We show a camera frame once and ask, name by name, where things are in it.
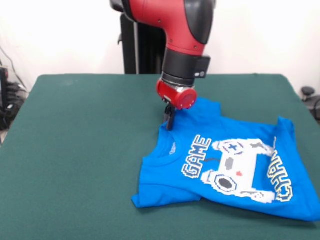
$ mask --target black cable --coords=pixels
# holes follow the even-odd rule
[[[6,58],[9,59],[9,61],[11,62],[11,67],[12,67],[12,70],[13,70],[16,78],[19,80],[19,82],[22,84],[22,86],[23,86],[25,89],[27,89],[26,85],[24,84],[24,82],[21,80],[21,78],[18,76],[18,74],[17,74],[17,72],[16,72],[14,62],[13,62],[12,59],[7,55],[7,53],[4,51],[4,49],[1,47],[1,45],[0,45],[0,50],[1,50],[1,52],[6,56]]]
[[[313,110],[314,110],[314,118],[317,120],[317,121],[320,121],[320,116],[318,118],[318,110],[317,110],[317,105],[320,103],[320,98],[315,102],[314,104],[314,107],[313,107]]]

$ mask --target t-shirt sleeve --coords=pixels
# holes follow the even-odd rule
[[[141,184],[139,193],[132,197],[137,208],[199,201],[201,196],[192,192],[163,185]]]

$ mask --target printed graphic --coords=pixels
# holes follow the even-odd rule
[[[206,159],[206,153],[211,144],[211,139],[205,139],[200,135],[195,136],[189,155],[186,158],[186,164],[183,165],[181,172],[188,178],[197,179],[200,176],[203,161]]]
[[[271,183],[276,191],[275,199],[280,202],[289,202],[294,196],[292,183],[277,150],[274,151],[271,158],[268,178],[271,179]]]
[[[252,200],[270,204],[275,193],[253,188],[257,156],[271,157],[274,149],[260,139],[231,139],[216,141],[212,144],[215,151],[222,152],[218,171],[204,172],[201,180],[224,195],[250,197]]]

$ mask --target green table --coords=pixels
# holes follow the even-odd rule
[[[0,150],[1,240],[320,238],[320,223],[207,200],[136,209],[142,157],[156,146],[165,104],[156,75],[44,75]],[[200,96],[236,120],[293,120],[320,195],[320,127],[281,75],[209,75]]]

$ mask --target black knob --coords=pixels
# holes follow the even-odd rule
[[[316,91],[314,88],[310,87],[310,86],[305,86],[302,88],[302,93],[303,95],[305,95],[306,97],[310,97],[312,94],[314,94]]]

